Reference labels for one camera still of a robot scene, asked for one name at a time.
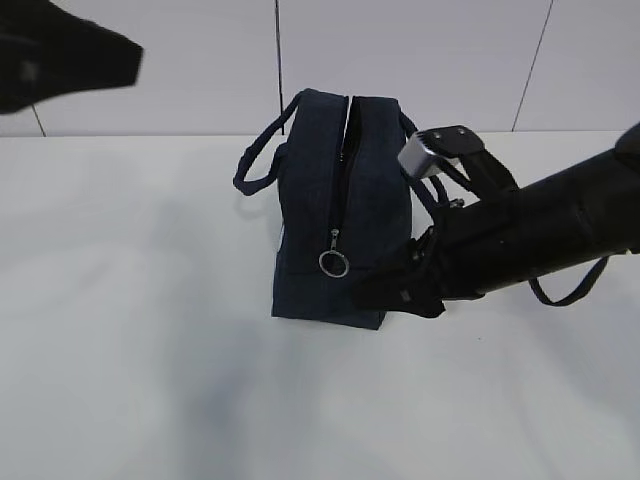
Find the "white tabletop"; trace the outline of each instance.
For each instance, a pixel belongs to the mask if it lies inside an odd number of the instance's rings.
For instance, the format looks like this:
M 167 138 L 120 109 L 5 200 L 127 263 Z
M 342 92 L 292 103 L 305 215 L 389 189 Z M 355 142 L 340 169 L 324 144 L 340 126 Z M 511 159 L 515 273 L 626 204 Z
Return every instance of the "white tabletop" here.
M 525 185 L 617 136 L 484 138 Z M 638 258 L 568 309 L 517 286 L 379 332 L 273 319 L 250 141 L 0 139 L 0 479 L 640 477 Z

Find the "zipper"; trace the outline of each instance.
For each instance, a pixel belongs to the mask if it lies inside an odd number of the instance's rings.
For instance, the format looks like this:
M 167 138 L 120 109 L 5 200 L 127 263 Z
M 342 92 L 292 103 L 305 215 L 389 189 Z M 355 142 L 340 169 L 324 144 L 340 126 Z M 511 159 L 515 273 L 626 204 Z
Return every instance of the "zipper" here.
M 346 121 L 346 109 L 343 122 Z M 331 209 L 329 213 L 329 244 L 332 251 L 337 250 L 338 238 L 349 203 L 349 187 L 351 186 L 351 173 L 355 165 L 360 140 L 362 137 L 362 112 L 360 98 L 354 97 L 349 112 L 349 121 L 344 133 L 339 154 L 336 156 L 334 166 L 333 186 L 331 190 Z

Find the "white wall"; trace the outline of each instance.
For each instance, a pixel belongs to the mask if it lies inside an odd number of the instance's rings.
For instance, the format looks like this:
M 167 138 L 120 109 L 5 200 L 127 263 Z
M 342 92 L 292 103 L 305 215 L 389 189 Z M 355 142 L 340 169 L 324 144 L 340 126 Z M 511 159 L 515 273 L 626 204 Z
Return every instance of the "white wall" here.
M 58 0 L 147 49 L 135 89 L 37 109 L 49 135 L 259 132 L 279 111 L 275 0 Z M 396 96 L 426 127 L 612 130 L 640 120 L 640 2 L 280 0 L 285 102 Z M 31 112 L 1 135 L 36 135 Z

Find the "metal ring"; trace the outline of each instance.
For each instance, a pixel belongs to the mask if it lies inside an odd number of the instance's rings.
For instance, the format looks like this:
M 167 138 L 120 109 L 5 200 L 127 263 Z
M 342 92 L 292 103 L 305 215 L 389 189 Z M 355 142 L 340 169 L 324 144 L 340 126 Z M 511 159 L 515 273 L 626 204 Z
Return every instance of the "metal ring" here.
M 342 263 L 344 264 L 344 272 L 342 272 L 339 275 L 336 275 L 335 273 L 331 273 L 329 270 L 325 268 L 322 262 L 325 259 L 325 257 L 329 255 L 335 255 L 342 261 Z M 349 268 L 350 268 L 349 260 L 347 260 L 347 257 L 345 257 L 343 254 L 341 254 L 337 250 L 327 250 L 326 252 L 323 252 L 320 255 L 320 257 L 318 257 L 318 264 L 320 265 L 320 270 L 322 270 L 325 275 L 331 278 L 344 278 L 349 273 Z

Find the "fabric bag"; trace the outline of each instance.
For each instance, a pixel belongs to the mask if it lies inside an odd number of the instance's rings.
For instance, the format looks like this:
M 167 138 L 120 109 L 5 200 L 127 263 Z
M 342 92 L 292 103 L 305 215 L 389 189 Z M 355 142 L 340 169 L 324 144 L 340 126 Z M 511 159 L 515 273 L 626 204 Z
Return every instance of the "fabric bag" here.
M 354 97 L 348 114 L 349 105 L 348 97 L 300 92 L 247 148 L 233 183 L 249 196 L 278 181 L 284 233 L 272 315 L 377 330 L 386 312 L 358 311 L 349 292 L 411 237 L 409 187 L 397 155 L 416 128 L 395 99 Z M 296 109 L 267 176 L 245 180 Z

